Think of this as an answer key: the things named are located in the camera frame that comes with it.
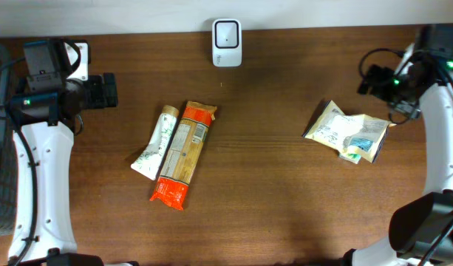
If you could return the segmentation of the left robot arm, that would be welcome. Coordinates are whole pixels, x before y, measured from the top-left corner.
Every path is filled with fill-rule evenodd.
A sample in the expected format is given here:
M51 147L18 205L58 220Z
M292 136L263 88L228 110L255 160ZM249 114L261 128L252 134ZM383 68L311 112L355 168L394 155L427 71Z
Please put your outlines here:
M9 265L102 265L78 252L69 210L69 162L81 112L118 105L115 76L89 75L89 43L50 38L24 45L27 87L5 105L13 124L18 188Z

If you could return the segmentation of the white tube with brown cap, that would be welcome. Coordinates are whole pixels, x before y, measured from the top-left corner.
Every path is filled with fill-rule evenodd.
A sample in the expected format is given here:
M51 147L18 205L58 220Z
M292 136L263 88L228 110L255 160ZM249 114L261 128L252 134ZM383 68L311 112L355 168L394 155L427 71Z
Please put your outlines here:
M131 169L150 180L156 180L157 173L171 141L178 115L179 110L177 108L169 105L163 107L149 144L131 164Z

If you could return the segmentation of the teal tissue pack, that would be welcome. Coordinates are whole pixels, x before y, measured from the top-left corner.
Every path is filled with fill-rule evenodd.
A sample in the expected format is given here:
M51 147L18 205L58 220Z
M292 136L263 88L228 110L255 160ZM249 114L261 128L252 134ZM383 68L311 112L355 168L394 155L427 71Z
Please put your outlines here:
M340 153L338 155L338 157L343 159L343 160L346 160L348 162L354 163L354 164L358 164L360 159L361 159L361 155L360 154L344 154L344 153Z

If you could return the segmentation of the orange spaghetti package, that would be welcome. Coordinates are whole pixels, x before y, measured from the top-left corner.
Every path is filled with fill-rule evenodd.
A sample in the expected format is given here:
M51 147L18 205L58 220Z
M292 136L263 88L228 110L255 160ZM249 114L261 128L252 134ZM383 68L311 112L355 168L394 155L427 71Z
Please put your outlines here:
M179 211L183 209L216 110L216 106L187 102L151 200L159 199L168 207Z

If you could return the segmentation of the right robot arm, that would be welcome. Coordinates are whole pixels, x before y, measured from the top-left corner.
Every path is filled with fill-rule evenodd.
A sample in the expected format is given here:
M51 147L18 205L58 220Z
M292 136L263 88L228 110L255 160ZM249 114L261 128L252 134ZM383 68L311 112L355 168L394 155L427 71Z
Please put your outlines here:
M453 25L427 25L397 53L396 69L373 64L361 72L361 95L373 95L407 120L423 118L426 182L421 198L399 208L389 233L351 249L340 265L453 264Z

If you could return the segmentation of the cream snack bag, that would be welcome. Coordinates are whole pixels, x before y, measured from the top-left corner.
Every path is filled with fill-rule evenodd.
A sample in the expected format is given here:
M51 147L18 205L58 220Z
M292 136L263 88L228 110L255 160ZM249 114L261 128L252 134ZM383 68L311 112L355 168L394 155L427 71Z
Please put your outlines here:
M338 154L360 154L361 159L374 163L388 129L395 124L369 115L346 115L328 100L312 120L303 137L335 149Z

